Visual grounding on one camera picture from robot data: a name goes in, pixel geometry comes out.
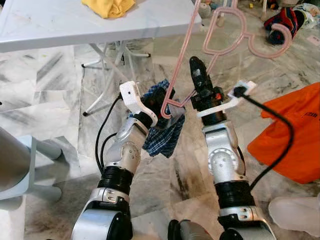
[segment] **marble floor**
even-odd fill
[[[248,19],[248,29],[257,34],[256,44],[264,51],[276,47],[265,42],[263,23],[258,18],[261,9],[240,8]],[[209,20],[203,21],[200,32],[190,39],[183,65],[178,74],[176,96],[185,97],[192,90],[188,60],[196,55],[208,64],[210,57],[201,52]],[[226,15],[224,28],[218,29],[210,41],[222,49],[237,37],[238,22]],[[253,56],[243,42],[233,52],[219,58],[210,73],[214,85],[227,93],[239,80],[254,81],[258,87],[252,93],[265,102],[319,81],[320,49],[307,40],[310,35],[320,38],[318,29],[301,29],[292,46],[276,59]],[[178,59],[183,35],[156,39],[133,40],[132,51],[151,53],[150,58],[135,58],[134,66],[141,93],[150,86],[170,79]],[[110,57],[115,55],[111,45]],[[111,102],[119,93],[120,79],[115,76],[108,97],[87,117],[82,112],[104,89],[99,64],[83,69],[81,64],[93,61],[96,53],[88,45],[61,46],[0,54],[0,127],[12,135],[33,135],[39,140],[61,146],[63,156],[56,161],[36,156],[36,182],[55,184],[62,189],[56,203],[45,202],[32,195],[24,196],[19,209],[0,210],[0,240],[67,240],[75,221],[99,181],[94,159],[94,143],[98,129]],[[125,57],[120,68],[130,79]],[[127,109],[116,104],[102,131],[102,138],[116,132],[125,122]],[[260,110],[244,102],[227,111],[233,122],[252,181],[264,168],[246,150],[246,146],[271,121],[260,118]],[[217,221],[218,198],[208,172],[208,150],[201,132],[202,123],[188,103],[186,121],[173,155],[150,157],[142,151],[141,163],[130,191],[130,209],[134,239],[165,240],[170,219],[190,219],[203,225],[214,239],[219,239],[222,227]],[[279,228],[268,214],[268,203],[280,196],[316,196],[316,183],[298,184],[271,171],[253,191],[278,239],[316,239],[305,232]]]

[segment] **white plastic bracket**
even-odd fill
[[[127,81],[121,84],[120,92],[124,104],[133,114],[144,112],[152,119],[151,127],[154,127],[157,124],[157,116],[141,102],[140,93],[137,84],[134,81]]]
[[[256,84],[253,81],[249,81],[249,82],[239,81],[227,94],[228,97],[231,99],[229,102],[200,111],[196,114],[196,116],[198,118],[201,118],[201,117],[214,114],[220,111],[224,111],[226,109],[230,109],[237,106],[243,100],[243,98],[234,96],[234,89],[240,86],[246,87],[247,90],[245,91],[244,94],[248,95],[256,87]]]

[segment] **white plastic object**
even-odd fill
[[[230,108],[233,108],[233,107],[237,106],[243,100],[243,98],[242,97],[235,97],[234,96],[234,89],[236,87],[240,87],[240,86],[243,86],[243,87],[247,88],[247,90],[244,92],[244,94],[248,95],[256,87],[256,84],[253,81],[249,81],[249,82],[239,81],[231,89],[231,91],[227,94],[228,97],[231,99],[229,102],[221,104],[219,106],[208,108],[208,109],[203,110],[203,111],[200,111],[200,112],[198,112],[196,114],[196,116],[198,118],[201,118],[201,117],[207,116],[209,114],[214,114],[214,113],[217,113],[217,112],[220,112],[220,111],[224,111],[226,109],[230,109]]]
[[[137,84],[134,81],[127,81],[121,84],[120,92],[124,104],[133,114],[144,112],[152,119],[151,127],[154,127],[157,124],[158,117],[141,102],[140,93]]]
[[[317,197],[276,197],[269,204],[269,214],[282,229],[320,237],[320,193]]]
[[[178,102],[178,101],[174,101],[174,100],[170,99],[171,92],[172,92],[174,85],[176,83],[177,75],[178,75],[178,72],[181,68],[182,60],[184,58],[184,55],[185,55],[185,52],[186,52],[186,49],[188,46],[188,42],[189,42],[189,39],[190,39],[190,36],[192,33],[192,29],[193,29],[193,25],[194,25],[196,16],[197,16],[199,8],[200,8],[200,4],[201,4],[201,0],[196,0],[195,5],[194,5],[193,15],[191,17],[191,21],[190,21],[188,30],[185,34],[184,42],[183,42],[177,63],[175,65],[173,76],[170,81],[170,85],[168,87],[168,90],[166,92],[166,95],[165,95],[165,98],[164,98],[164,101],[163,101],[163,104],[161,107],[161,115],[165,119],[169,119],[171,117],[170,114],[166,114],[166,112],[165,112],[168,104],[182,108],[188,102],[188,100],[196,93],[196,91],[193,90],[182,102]],[[213,12],[210,26],[209,26],[209,31],[205,37],[203,47],[202,47],[202,50],[204,53],[206,53],[208,55],[212,55],[212,59],[211,59],[209,66],[206,70],[207,73],[210,73],[210,71],[212,70],[213,66],[215,65],[218,57],[226,55],[226,54],[230,53],[231,51],[233,51],[241,43],[241,41],[244,40],[245,38],[248,39],[248,49],[250,50],[250,52],[257,57],[266,58],[266,59],[273,59],[273,58],[279,57],[281,54],[283,54],[290,47],[290,45],[292,43],[292,35],[291,35],[289,29],[282,24],[275,23],[271,26],[271,28],[273,30],[280,31],[283,34],[284,43],[282,45],[282,48],[280,48],[275,53],[271,53],[271,54],[266,54],[266,53],[263,53],[263,52],[259,51],[258,49],[256,49],[256,47],[254,45],[255,35],[253,33],[250,33],[247,31],[246,17],[244,15],[244,13],[237,8],[237,5],[238,5],[238,0],[233,0],[231,3],[231,7],[221,6],[221,7],[218,7]],[[232,15],[235,15],[236,17],[238,17],[239,22],[241,24],[240,35],[237,39],[234,40],[234,42],[231,46],[229,46],[225,49],[222,49],[222,50],[209,49],[209,42],[210,42],[210,39],[212,37],[213,32],[218,27],[217,23],[218,23],[219,17],[224,16],[225,13],[232,14]]]

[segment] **cable connector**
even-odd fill
[[[245,94],[246,91],[247,88],[245,86],[237,86],[233,90],[233,96],[235,96],[236,98],[240,98]]]

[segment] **pink plastic hanger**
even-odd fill
[[[177,75],[178,72],[180,70],[181,64],[182,64],[182,60],[184,58],[185,52],[186,52],[186,48],[188,46],[188,42],[192,33],[192,29],[194,26],[194,22],[196,19],[196,16],[198,15],[198,10],[199,10],[199,6],[200,6],[201,0],[197,0],[195,2],[195,7],[194,7],[194,11],[193,11],[193,15],[191,17],[191,21],[190,24],[188,26],[188,30],[186,32],[185,38],[184,38],[184,42],[173,72],[173,76],[170,82],[170,85],[168,87],[168,90],[166,92],[165,98],[164,98],[164,102],[162,104],[161,107],[161,115],[166,118],[169,119],[171,117],[171,114],[166,114],[165,113],[165,109],[167,107],[168,104],[177,106],[179,108],[182,108],[187,102],[188,100],[196,93],[195,90],[193,90],[186,98],[183,102],[178,102],[178,101],[174,101],[172,99],[169,99],[171,92],[174,88],[174,85],[176,83],[177,80]],[[283,36],[284,36],[284,44],[282,45],[282,48],[279,49],[277,52],[275,53],[271,53],[271,54],[265,54],[263,52],[260,52],[259,50],[257,50],[254,46],[254,40],[255,40],[255,35],[253,33],[247,32],[247,20],[245,15],[243,14],[242,11],[240,11],[237,8],[238,5],[238,0],[233,0],[231,7],[218,7],[212,15],[211,18],[211,22],[209,25],[209,30],[208,33],[205,37],[203,46],[202,46],[202,50],[203,52],[205,52],[208,55],[212,55],[212,59],[209,63],[209,66],[207,67],[207,73],[209,73],[212,68],[214,67],[216,60],[218,59],[219,56],[223,56],[226,55],[228,53],[230,53],[231,51],[233,51],[244,38],[248,38],[248,49],[250,50],[250,52],[252,54],[254,54],[257,57],[261,57],[261,58],[266,58],[266,59],[272,59],[272,58],[276,58],[279,57],[282,53],[284,53],[291,45],[292,43],[292,35],[289,31],[289,29],[287,27],[285,27],[284,25],[275,23],[271,26],[271,28],[273,30],[277,30],[280,31]],[[234,41],[234,43],[227,47],[226,49],[223,50],[214,50],[214,49],[209,49],[208,48],[208,44],[209,41],[211,39],[211,36],[213,34],[213,32],[215,31],[215,29],[217,28],[217,21],[218,21],[218,16],[223,14],[223,13],[227,13],[227,14],[233,14],[235,16],[237,16],[239,18],[239,21],[241,23],[241,33],[239,35],[239,37]]]

